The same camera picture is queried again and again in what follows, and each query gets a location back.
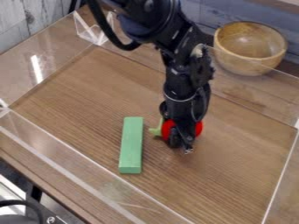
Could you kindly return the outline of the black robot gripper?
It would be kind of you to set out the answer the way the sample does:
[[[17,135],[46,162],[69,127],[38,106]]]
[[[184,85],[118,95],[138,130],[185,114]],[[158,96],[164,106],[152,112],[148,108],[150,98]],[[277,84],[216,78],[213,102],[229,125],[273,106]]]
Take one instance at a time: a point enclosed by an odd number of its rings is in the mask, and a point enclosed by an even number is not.
[[[162,58],[165,65],[165,81],[162,95],[166,117],[178,126],[170,128],[168,146],[178,148],[182,141],[182,153],[192,153],[194,127],[201,122],[210,100],[210,80],[214,68],[210,64],[209,50],[205,45],[196,45],[186,59],[180,63],[176,59]]]

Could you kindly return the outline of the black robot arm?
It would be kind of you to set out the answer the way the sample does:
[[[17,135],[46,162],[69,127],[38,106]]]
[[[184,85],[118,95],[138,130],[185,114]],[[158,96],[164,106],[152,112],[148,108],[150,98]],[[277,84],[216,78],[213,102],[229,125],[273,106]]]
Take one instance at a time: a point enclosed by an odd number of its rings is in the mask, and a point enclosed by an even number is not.
[[[118,49],[149,43],[158,51],[165,68],[158,134],[170,148],[190,153],[214,73],[202,31],[182,13],[180,0],[86,0],[86,5]]]

